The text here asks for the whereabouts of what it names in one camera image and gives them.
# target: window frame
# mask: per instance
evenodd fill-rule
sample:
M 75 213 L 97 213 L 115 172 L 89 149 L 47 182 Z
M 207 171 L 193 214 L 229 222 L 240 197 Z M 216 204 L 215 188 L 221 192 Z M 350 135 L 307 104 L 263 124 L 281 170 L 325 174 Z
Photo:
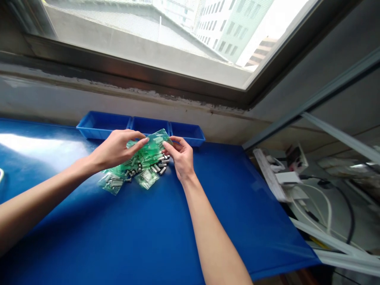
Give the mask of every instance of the window frame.
M 17 20 L 16 12 L 0 5 L 0 36 L 11 32 L 15 40 L 0 42 L 0 62 L 28 66 L 44 72 L 67 77 L 83 78 L 121 88 L 155 90 L 166 96 L 197 100 L 248 110 L 261 101 L 317 44 L 352 11 L 360 0 L 318 0 L 316 5 L 295 27 L 285 43 L 275 51 L 246 90 L 207 82 L 117 58 L 104 53 L 31 35 Z M 42 5 L 26 6 L 33 23 L 45 21 Z M 54 33 L 49 26 L 42 35 Z

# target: blue storage tray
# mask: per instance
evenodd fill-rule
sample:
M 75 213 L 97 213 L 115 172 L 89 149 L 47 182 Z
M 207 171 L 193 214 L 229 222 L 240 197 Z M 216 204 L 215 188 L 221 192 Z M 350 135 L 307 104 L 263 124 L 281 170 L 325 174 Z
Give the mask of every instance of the blue storage tray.
M 191 146 L 201 146 L 205 141 L 205 136 L 200 126 L 185 123 L 170 122 L 171 135 L 183 137 Z
M 151 135 L 161 129 L 165 129 L 167 134 L 170 134 L 169 122 L 163 120 L 133 117 L 131 123 L 131 129 L 139 131 L 144 135 Z
M 106 139 L 113 130 L 130 128 L 131 120 L 130 116 L 90 111 L 76 128 L 87 139 Z

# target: white building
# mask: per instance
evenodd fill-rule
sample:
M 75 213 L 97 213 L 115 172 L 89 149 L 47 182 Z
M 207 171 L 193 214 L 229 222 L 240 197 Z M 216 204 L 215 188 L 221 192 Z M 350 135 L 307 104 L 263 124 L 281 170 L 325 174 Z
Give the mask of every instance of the white building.
M 196 36 L 233 63 L 239 59 L 273 0 L 206 0 Z

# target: small metal part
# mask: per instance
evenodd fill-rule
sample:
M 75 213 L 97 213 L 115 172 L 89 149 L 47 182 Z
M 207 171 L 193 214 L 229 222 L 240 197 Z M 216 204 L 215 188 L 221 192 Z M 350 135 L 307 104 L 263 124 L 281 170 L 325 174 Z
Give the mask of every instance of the small metal part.
M 163 175 L 165 173 L 165 171 L 166 171 L 166 166 L 163 169 L 160 170 L 159 174 Z
M 161 169 L 158 167 L 157 164 L 153 165 L 153 167 L 157 170 L 157 172 L 159 172 Z

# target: building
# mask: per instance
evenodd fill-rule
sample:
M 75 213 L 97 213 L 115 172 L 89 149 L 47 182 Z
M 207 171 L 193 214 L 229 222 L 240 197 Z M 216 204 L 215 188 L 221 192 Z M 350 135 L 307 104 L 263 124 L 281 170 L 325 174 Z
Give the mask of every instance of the building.
M 196 36 L 236 63 L 272 3 L 273 0 L 206 0 Z
M 266 37 L 261 41 L 257 49 L 253 52 L 251 58 L 246 63 L 246 67 L 259 65 L 267 56 L 272 47 L 276 44 L 277 39 Z

